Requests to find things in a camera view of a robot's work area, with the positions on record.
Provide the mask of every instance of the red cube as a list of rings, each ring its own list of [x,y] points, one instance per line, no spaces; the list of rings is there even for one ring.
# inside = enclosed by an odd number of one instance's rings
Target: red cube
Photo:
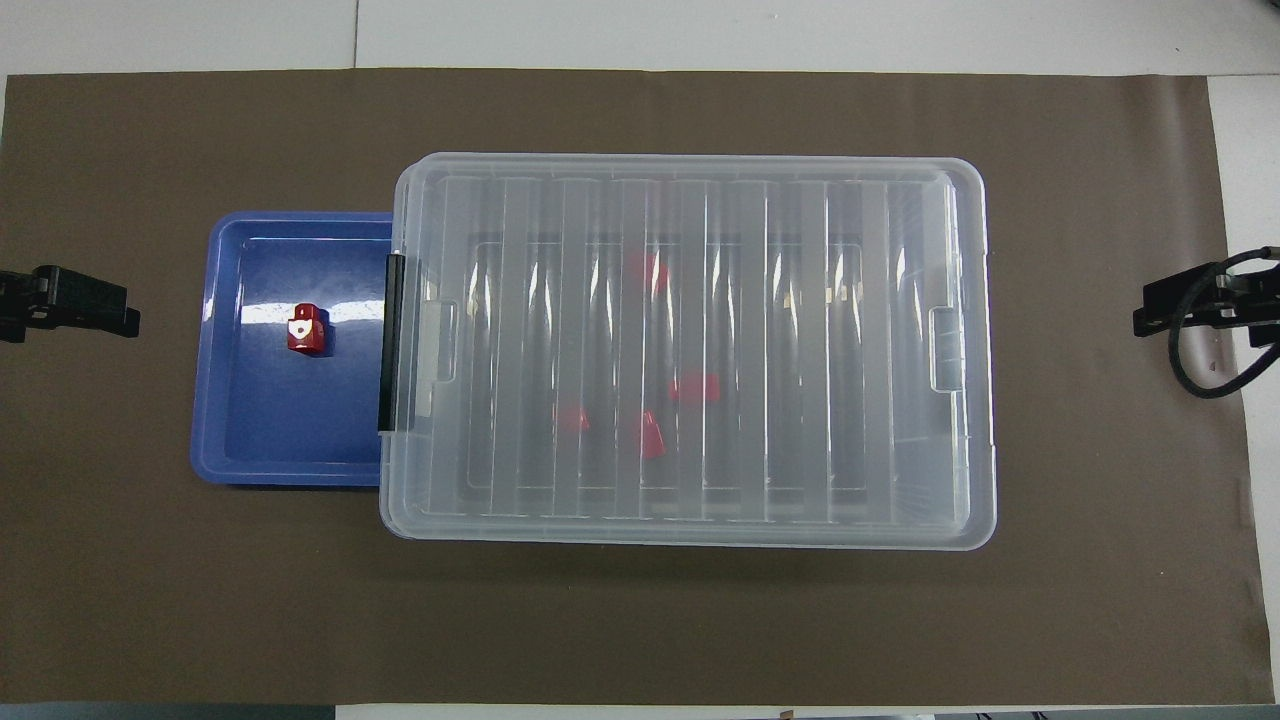
[[[659,293],[667,290],[671,272],[667,265],[658,260],[658,255],[650,252],[644,258],[644,284],[646,292]]]
[[[719,375],[685,373],[668,386],[672,400],[684,402],[719,402]]]
[[[640,457],[652,460],[667,454],[667,443],[662,439],[662,428],[652,410],[640,415]]]
[[[305,355],[324,352],[324,315],[319,307],[310,302],[300,302],[293,307],[293,318],[289,319],[288,346],[289,350]]]

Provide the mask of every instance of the black cable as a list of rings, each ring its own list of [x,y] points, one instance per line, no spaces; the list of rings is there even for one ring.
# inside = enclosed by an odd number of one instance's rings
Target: black cable
[[[1247,263],[1249,260],[1270,260],[1276,255],[1280,255],[1280,249],[1275,247],[1260,247],[1248,252],[1240,252],[1239,255],[1231,255],[1226,260],[1216,263],[1204,270],[1204,274],[1197,278],[1197,281],[1187,288],[1187,292],[1183,293],[1183,299],[1178,302],[1178,309],[1174,310],[1174,316],[1170,319],[1169,324],[1169,365],[1172,366],[1174,377],[1178,378],[1179,384],[1187,388],[1187,392],[1206,400],[1225,397],[1253,382],[1253,379],[1270,368],[1272,363],[1280,360],[1280,343],[1275,343],[1239,375],[1235,375],[1217,387],[1203,387],[1193,380],[1187,374],[1187,369],[1183,368],[1183,356],[1179,346],[1179,340],[1183,336],[1183,325],[1187,324],[1187,314],[1190,313],[1192,305],[1196,304],[1196,299],[1213,283],[1217,275],[1221,275],[1228,270],[1228,268],[1234,268],[1240,263]]]

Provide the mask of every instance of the red block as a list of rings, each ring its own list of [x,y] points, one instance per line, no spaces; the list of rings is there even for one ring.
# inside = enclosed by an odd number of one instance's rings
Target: red block
[[[644,256],[644,284],[649,292],[662,292],[667,290],[671,270],[658,260],[653,252]]]
[[[719,402],[719,375],[716,373],[686,373],[678,380],[671,380],[671,398],[692,402]]]
[[[289,350],[306,355],[324,352],[324,315],[310,302],[300,302],[289,318]]]
[[[640,457],[649,460],[667,454],[667,443],[662,439],[662,428],[652,410],[640,416]]]
[[[573,413],[571,409],[570,413],[567,414],[568,416],[564,418],[563,423],[561,423],[559,419],[557,418],[558,413],[559,410],[557,410],[557,407],[552,405],[552,421],[559,425],[562,430],[566,432],[577,430],[580,433],[585,433],[586,430],[591,429],[591,423],[589,423],[586,419],[585,407],[579,407],[576,413]]]

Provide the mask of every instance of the plastic box lid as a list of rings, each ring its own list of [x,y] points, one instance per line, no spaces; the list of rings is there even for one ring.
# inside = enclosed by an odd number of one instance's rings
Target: plastic box lid
[[[410,538],[968,550],[996,523],[963,160],[443,152],[397,186]]]

